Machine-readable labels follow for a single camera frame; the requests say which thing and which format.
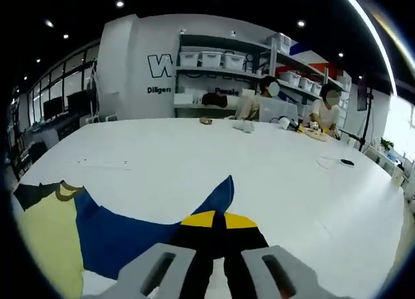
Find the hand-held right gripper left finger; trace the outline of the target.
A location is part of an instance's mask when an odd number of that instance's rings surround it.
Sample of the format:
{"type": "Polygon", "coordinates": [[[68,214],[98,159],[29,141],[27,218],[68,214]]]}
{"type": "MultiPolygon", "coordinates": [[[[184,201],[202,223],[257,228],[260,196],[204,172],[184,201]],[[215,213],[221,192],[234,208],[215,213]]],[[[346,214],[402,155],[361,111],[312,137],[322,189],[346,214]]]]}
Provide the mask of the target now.
{"type": "Polygon", "coordinates": [[[121,298],[203,298],[213,271],[213,210],[186,217],[168,244],[158,243],[119,273],[121,298]]]}

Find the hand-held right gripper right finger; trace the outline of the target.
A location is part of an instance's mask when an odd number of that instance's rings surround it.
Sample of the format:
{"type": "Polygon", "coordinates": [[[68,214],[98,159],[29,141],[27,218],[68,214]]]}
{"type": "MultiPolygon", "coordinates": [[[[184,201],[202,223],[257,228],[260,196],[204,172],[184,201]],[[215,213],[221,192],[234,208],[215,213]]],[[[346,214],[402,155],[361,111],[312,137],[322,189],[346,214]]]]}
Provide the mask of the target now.
{"type": "Polygon", "coordinates": [[[224,273],[232,298],[323,298],[316,273],[279,246],[270,246],[257,224],[224,214],[224,273]]]}

